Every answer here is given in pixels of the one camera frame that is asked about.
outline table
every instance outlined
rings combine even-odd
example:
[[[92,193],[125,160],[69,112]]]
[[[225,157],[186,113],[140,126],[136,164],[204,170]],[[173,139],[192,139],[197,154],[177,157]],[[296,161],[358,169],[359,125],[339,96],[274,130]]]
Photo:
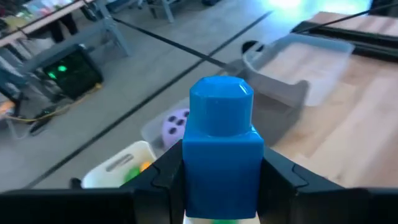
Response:
[[[310,22],[344,17],[320,12]],[[362,16],[331,25],[398,35],[398,20]],[[352,55],[325,101],[306,107],[274,147],[344,187],[398,187],[398,65]]]
[[[93,2],[95,0],[86,0],[87,3]],[[40,67],[45,63],[49,58],[52,58],[53,56],[57,55],[58,53],[62,52],[63,50],[82,43],[84,40],[90,38],[91,36],[101,32],[102,30],[107,30],[111,34],[113,34],[114,39],[117,41],[119,44],[120,48],[122,48],[123,52],[127,56],[131,56],[131,49],[129,48],[126,40],[124,39],[123,35],[120,33],[120,31],[116,27],[116,23],[113,20],[111,14],[105,7],[106,5],[106,0],[96,0],[96,3],[98,5],[99,11],[102,14],[103,18],[99,19],[96,21],[94,24],[84,28],[83,30],[79,31],[79,33],[67,38],[63,42],[54,45],[53,47],[44,50],[43,52],[39,53],[38,55],[35,55],[35,57],[29,59],[26,62],[21,62],[18,58],[15,57],[11,52],[6,51],[5,54],[2,54],[2,57],[4,60],[7,60],[7,62],[12,65],[13,67],[16,67],[18,72],[20,74],[23,74],[24,78],[28,80],[28,82],[36,88],[38,88],[43,95],[45,95],[47,98],[53,98],[53,93],[48,91],[45,87],[43,87],[40,82],[35,77],[31,77],[30,72],[35,70],[37,67]],[[26,38],[26,34],[29,34],[45,25],[48,23],[57,20],[58,18],[71,13],[72,11],[79,9],[85,5],[85,1],[83,0],[77,0],[59,10],[56,12],[39,19],[35,22],[32,22],[31,24],[28,24],[25,27],[21,27],[20,30],[15,31],[9,35],[4,36],[3,38],[0,39],[0,47],[3,47],[7,44],[10,44],[11,42],[20,39],[20,38]]]

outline green light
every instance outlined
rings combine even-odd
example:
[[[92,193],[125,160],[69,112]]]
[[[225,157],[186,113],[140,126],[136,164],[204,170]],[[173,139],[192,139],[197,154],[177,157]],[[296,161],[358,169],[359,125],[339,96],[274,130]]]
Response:
[[[58,71],[64,72],[66,70],[67,70],[67,68],[65,66],[63,66],[63,65],[58,66]]]
[[[52,79],[57,79],[57,77],[52,72],[49,72],[49,77],[52,78]]]

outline yellow object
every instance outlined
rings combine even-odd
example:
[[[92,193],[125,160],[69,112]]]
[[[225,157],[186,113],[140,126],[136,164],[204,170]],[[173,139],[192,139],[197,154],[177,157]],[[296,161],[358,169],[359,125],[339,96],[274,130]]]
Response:
[[[8,32],[18,30],[18,27],[24,27],[29,21],[21,17],[7,16],[3,20],[8,24]]]
[[[36,119],[24,119],[24,118],[17,118],[17,117],[8,116],[8,115],[4,115],[4,117],[6,117],[8,119],[13,119],[13,120],[16,120],[16,121],[31,122],[31,121],[38,121],[38,120],[41,120],[41,119],[44,119],[44,118],[48,118],[50,116],[55,116],[55,115],[61,113],[62,111],[65,111],[66,109],[69,109],[70,107],[76,106],[79,103],[83,102],[87,98],[87,96],[91,95],[93,92],[99,90],[100,88],[102,88],[102,85],[99,84],[99,83],[96,83],[95,87],[92,90],[90,90],[85,96],[80,98],[78,101],[75,101],[75,102],[73,102],[73,103],[71,103],[69,105],[64,106],[63,108],[60,108],[59,110],[56,110],[56,111],[54,111],[52,113],[46,114],[46,115],[44,115],[42,117],[39,117],[39,118],[36,118]]]
[[[141,166],[139,167],[139,172],[144,171],[146,168],[148,168],[152,163],[151,162],[144,162],[143,164],[141,164]]]

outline green object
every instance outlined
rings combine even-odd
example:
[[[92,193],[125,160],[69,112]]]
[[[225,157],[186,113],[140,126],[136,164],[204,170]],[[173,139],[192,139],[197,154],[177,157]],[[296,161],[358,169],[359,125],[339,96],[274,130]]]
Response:
[[[68,70],[68,69],[65,66],[63,66],[63,65],[58,66],[58,71],[64,72],[66,70]]]
[[[237,220],[213,220],[213,224],[237,224]]]
[[[134,167],[129,170],[129,172],[124,176],[124,183],[135,178],[139,174],[139,167]]]
[[[52,72],[49,72],[49,77],[52,78],[52,79],[57,79],[57,77]]]

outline yellow cable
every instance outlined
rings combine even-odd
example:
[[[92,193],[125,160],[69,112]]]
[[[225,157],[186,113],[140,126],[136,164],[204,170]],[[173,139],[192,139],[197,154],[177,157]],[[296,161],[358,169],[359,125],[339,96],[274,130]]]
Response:
[[[32,121],[38,121],[38,120],[41,120],[41,119],[44,119],[44,118],[48,118],[48,117],[50,117],[50,116],[55,116],[55,115],[61,113],[62,111],[65,111],[66,109],[72,107],[72,106],[76,106],[76,105],[80,104],[80,103],[83,102],[88,96],[90,96],[92,93],[94,93],[95,91],[99,90],[100,88],[102,88],[102,85],[99,84],[99,83],[96,83],[96,84],[95,84],[95,87],[94,87],[92,90],[90,90],[85,96],[83,96],[82,98],[80,98],[78,101],[75,101],[75,102],[73,102],[73,103],[71,103],[71,104],[69,104],[69,105],[64,106],[63,108],[60,108],[59,110],[55,110],[54,112],[51,112],[51,113],[46,114],[46,115],[44,115],[44,116],[41,116],[41,117],[39,117],[39,118],[35,118],[35,119],[24,119],[24,118],[17,118],[17,117],[13,117],[13,116],[8,116],[8,115],[6,115],[6,114],[4,115],[4,117],[5,117],[5,118],[8,118],[8,119],[15,120],[15,121],[32,122]]]

